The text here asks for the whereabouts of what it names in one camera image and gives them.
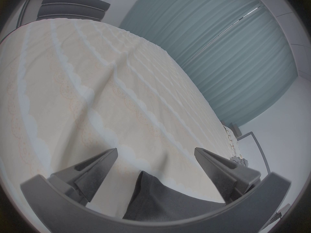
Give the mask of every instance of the gray ruffled cloth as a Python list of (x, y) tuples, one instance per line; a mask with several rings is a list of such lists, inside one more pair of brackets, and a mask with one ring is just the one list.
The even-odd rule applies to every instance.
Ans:
[(231, 157), (230, 158), (230, 160), (231, 161), (234, 161), (234, 162), (236, 162), (236, 163), (238, 163), (238, 164), (240, 164), (240, 165), (242, 165), (242, 166), (246, 166), (246, 167), (248, 167), (248, 161), (246, 160), (246, 159), (241, 159), (240, 157)]

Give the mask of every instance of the gray frame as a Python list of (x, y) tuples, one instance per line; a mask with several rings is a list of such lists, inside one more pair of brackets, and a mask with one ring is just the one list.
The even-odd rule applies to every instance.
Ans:
[(245, 135), (242, 135), (242, 136), (240, 136), (240, 137), (237, 137), (237, 140), (238, 140), (238, 141), (239, 141), (239, 140), (242, 140), (243, 138), (245, 138), (245, 137), (247, 137), (247, 136), (249, 136), (249, 135), (252, 135), (252, 137), (254, 138), (254, 140), (255, 140), (255, 142), (256, 142), (256, 144), (257, 144), (257, 147), (259, 148), (259, 151), (260, 151), (260, 153), (261, 153), (261, 155), (262, 155), (263, 161), (265, 162), (265, 165), (266, 165), (266, 169), (267, 169), (267, 171), (268, 171), (268, 174), (270, 174), (271, 171), (270, 171), (270, 167), (269, 167), (269, 165), (268, 165), (268, 161), (267, 161), (266, 156), (265, 156), (265, 154), (263, 153), (263, 150), (262, 150), (262, 148), (261, 148), (259, 142), (257, 141), (257, 138), (255, 137), (254, 133), (251, 131), (251, 132), (249, 132), (249, 133), (247, 133), (247, 134), (245, 134)]

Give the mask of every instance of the beige bed sheet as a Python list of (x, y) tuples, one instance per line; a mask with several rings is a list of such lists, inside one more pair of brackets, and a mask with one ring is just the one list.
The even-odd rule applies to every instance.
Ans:
[(0, 45), (0, 177), (41, 232), (20, 183), (104, 150), (119, 157), (89, 208), (123, 217), (141, 170), (223, 202), (193, 153), (232, 157), (228, 135), (185, 72), (153, 43), (101, 22), (48, 19)]

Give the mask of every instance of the bedspread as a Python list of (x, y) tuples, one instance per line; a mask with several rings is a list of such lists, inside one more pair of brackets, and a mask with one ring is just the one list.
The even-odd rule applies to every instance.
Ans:
[(94, 210), (123, 217), (141, 170), (223, 202), (194, 148), (229, 159), (228, 135), (178, 64), (141, 37), (89, 20), (24, 25), (0, 45), (0, 96), (1, 180), (42, 232), (20, 183), (110, 148), (119, 157), (87, 205)]

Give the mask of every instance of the curtain pleat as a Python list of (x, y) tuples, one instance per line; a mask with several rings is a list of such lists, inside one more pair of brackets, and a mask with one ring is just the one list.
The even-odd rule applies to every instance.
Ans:
[(227, 124), (261, 114), (297, 77), (282, 30), (258, 0), (138, 0), (120, 27), (166, 50)]

